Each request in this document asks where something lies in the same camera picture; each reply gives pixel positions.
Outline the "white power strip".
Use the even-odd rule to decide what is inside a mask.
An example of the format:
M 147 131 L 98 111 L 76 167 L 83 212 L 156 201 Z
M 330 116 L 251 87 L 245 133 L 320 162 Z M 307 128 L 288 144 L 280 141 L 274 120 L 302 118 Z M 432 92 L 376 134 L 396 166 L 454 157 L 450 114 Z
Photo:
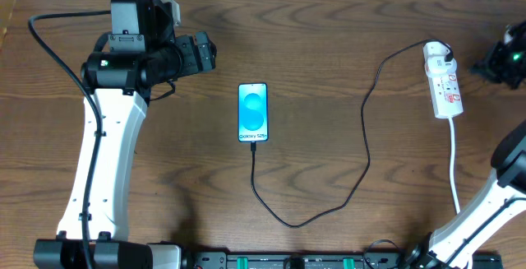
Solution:
M 422 49 L 431 102 L 438 119 L 453 118 L 464 111 L 456 74 L 457 62 L 455 59 L 445 61 L 448 50 L 448 44 L 438 41 L 428 42 Z

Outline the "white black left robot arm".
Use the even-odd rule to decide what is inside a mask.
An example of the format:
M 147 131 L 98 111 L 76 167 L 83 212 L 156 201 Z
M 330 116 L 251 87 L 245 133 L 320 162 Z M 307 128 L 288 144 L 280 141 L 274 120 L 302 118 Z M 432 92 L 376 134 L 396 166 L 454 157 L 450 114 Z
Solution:
M 129 241 L 128 196 L 135 148 L 152 88 L 215 68 L 204 32 L 176 35 L 174 0 L 112 0 L 102 34 L 72 80 L 84 96 L 85 122 L 75 181 L 54 239 L 35 243 L 39 268 L 189 268 L 169 243 Z

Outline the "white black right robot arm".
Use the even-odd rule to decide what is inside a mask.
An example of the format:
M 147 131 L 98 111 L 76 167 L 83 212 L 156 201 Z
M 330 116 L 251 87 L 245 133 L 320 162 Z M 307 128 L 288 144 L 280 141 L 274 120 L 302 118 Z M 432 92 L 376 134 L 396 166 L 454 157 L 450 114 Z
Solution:
M 454 181 L 456 151 L 453 118 L 463 113 L 457 62 L 450 46 L 429 40 L 423 46 L 435 117 L 450 125 L 450 189 L 456 215 L 409 253 L 401 268 L 468 268 L 473 254 L 509 220 L 525 211 L 525 123 L 510 132 L 495 149 L 485 185 L 465 207 L 459 206 Z

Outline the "blue Galaxy smartphone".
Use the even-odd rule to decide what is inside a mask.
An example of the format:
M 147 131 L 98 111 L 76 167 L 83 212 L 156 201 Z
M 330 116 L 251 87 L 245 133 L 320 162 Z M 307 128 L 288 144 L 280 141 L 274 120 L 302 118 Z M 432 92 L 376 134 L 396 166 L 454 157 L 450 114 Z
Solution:
M 243 83 L 238 86 L 238 140 L 267 141 L 268 93 L 265 83 Z

